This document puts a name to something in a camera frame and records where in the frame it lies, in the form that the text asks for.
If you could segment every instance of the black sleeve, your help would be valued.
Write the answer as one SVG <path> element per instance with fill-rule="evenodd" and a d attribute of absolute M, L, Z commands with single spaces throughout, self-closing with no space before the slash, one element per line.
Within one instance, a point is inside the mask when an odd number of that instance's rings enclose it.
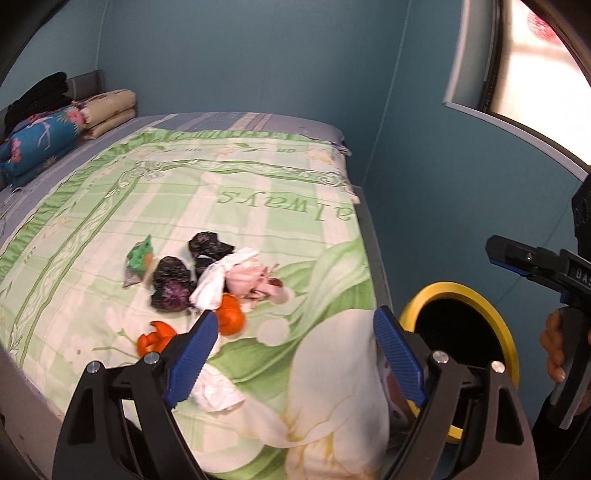
<path fill-rule="evenodd" d="M 547 420 L 549 406 L 547 398 L 532 429 L 540 480 L 591 479 L 591 409 L 562 430 Z"/>

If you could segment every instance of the mattress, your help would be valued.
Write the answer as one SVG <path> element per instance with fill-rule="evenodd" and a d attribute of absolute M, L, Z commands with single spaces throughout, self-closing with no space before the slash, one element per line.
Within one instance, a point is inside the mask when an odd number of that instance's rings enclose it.
<path fill-rule="evenodd" d="M 135 362 L 153 320 L 190 327 L 186 312 L 151 309 L 148 287 L 122 288 L 130 247 L 152 235 L 157 256 L 190 265 L 187 241 L 215 231 L 278 264 L 291 296 L 249 312 L 208 360 L 245 396 L 239 407 L 213 414 L 187 400 L 174 411 L 196 458 L 227 479 L 373 478 L 388 405 L 370 265 L 326 161 L 341 142 L 302 120 L 204 113 L 136 119 L 86 144 L 6 216 L 0 341 L 63 414 L 90 360 Z"/>

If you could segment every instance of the window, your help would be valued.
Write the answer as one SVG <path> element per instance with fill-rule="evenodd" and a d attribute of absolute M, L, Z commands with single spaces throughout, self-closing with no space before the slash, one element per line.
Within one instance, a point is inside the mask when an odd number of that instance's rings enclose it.
<path fill-rule="evenodd" d="M 502 48 L 485 110 L 550 139 L 591 170 L 591 87 L 541 18 L 521 0 L 501 1 Z"/>

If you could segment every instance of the yellow bucket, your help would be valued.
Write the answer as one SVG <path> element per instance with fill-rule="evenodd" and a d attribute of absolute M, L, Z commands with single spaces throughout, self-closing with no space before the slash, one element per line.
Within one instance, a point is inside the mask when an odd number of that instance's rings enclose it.
<path fill-rule="evenodd" d="M 400 325 L 419 333 L 429 348 L 443 350 L 455 361 L 486 367 L 499 360 L 519 387 L 517 348 L 503 318 L 482 295 L 459 283 L 439 282 L 422 289 L 400 316 Z M 420 410 L 409 401 L 415 416 Z M 463 424 L 456 415 L 454 424 Z M 452 424 L 447 441 L 457 443 L 462 429 Z"/>

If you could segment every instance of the metal screw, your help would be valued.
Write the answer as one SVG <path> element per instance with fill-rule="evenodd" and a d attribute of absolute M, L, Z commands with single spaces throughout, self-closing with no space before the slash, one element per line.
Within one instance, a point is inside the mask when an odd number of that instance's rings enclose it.
<path fill-rule="evenodd" d="M 449 355 L 441 350 L 435 350 L 433 352 L 433 360 L 438 364 L 446 364 L 449 362 Z"/>
<path fill-rule="evenodd" d="M 86 371 L 90 374 L 95 374 L 100 370 L 100 362 L 97 360 L 93 360 L 88 365 L 86 365 Z"/>
<path fill-rule="evenodd" d="M 160 354 L 158 352 L 147 353 L 144 357 L 144 362 L 146 362 L 148 365 L 157 364 L 158 360 L 160 360 Z"/>
<path fill-rule="evenodd" d="M 501 374 L 505 371 L 505 365 L 503 362 L 499 362 L 498 360 L 495 360 L 493 363 L 491 363 L 491 368 L 498 374 Z"/>

